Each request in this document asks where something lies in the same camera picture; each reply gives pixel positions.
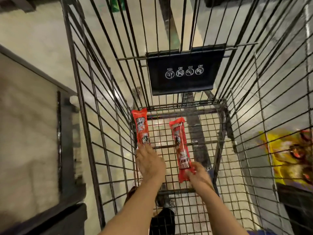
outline forearm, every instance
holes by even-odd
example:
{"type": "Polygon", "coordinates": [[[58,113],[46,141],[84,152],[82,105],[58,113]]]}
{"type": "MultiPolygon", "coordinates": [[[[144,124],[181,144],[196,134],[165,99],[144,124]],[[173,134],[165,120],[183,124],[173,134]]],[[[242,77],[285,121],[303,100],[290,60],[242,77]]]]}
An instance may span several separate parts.
{"type": "Polygon", "coordinates": [[[201,198],[207,207],[214,235],[248,235],[213,189],[207,187],[201,198]]]}
{"type": "Polygon", "coordinates": [[[147,235],[155,198],[161,186],[158,179],[143,180],[123,209],[111,219],[99,235],[147,235]]]}

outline shopping cart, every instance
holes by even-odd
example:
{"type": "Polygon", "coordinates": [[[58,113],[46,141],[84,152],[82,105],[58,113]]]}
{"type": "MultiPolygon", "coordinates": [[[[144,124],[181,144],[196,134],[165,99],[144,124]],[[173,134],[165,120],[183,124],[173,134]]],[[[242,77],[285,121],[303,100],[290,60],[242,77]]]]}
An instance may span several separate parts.
{"type": "Polygon", "coordinates": [[[212,233],[201,198],[178,183],[168,124],[178,117],[191,158],[245,229],[313,233],[312,192],[278,183],[266,150],[276,129],[311,137],[311,0],[61,2],[101,228],[140,183],[131,110],[147,108],[166,162],[154,215],[169,207],[175,234],[212,233]]]}

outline person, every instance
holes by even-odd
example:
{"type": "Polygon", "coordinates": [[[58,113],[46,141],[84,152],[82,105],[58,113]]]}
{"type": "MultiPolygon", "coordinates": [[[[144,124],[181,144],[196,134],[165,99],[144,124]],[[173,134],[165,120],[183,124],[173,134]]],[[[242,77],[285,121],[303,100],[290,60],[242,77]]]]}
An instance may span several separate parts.
{"type": "MultiPolygon", "coordinates": [[[[162,183],[165,182],[166,166],[164,159],[159,157],[148,143],[138,145],[135,158],[143,176],[142,183],[124,204],[122,210],[107,223],[99,235],[149,234],[155,199],[162,183]]],[[[196,193],[207,207],[213,234],[248,235],[247,231],[237,222],[231,211],[215,193],[206,169],[198,162],[192,164],[196,173],[187,171],[187,175],[196,193]]]]}

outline red package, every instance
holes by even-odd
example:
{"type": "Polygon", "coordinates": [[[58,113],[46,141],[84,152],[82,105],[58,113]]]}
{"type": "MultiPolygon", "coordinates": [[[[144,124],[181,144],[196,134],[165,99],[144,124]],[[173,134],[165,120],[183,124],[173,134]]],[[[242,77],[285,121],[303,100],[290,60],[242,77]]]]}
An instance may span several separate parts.
{"type": "Polygon", "coordinates": [[[147,108],[143,108],[142,110],[132,110],[131,113],[136,123],[138,143],[149,143],[147,108]]]}
{"type": "Polygon", "coordinates": [[[193,174],[196,173],[190,161],[184,122],[185,122],[184,118],[179,118],[175,121],[170,122],[170,128],[172,129],[172,135],[177,152],[177,161],[179,167],[178,174],[179,183],[182,183],[185,180],[189,180],[186,175],[186,170],[190,170],[193,174]]]}

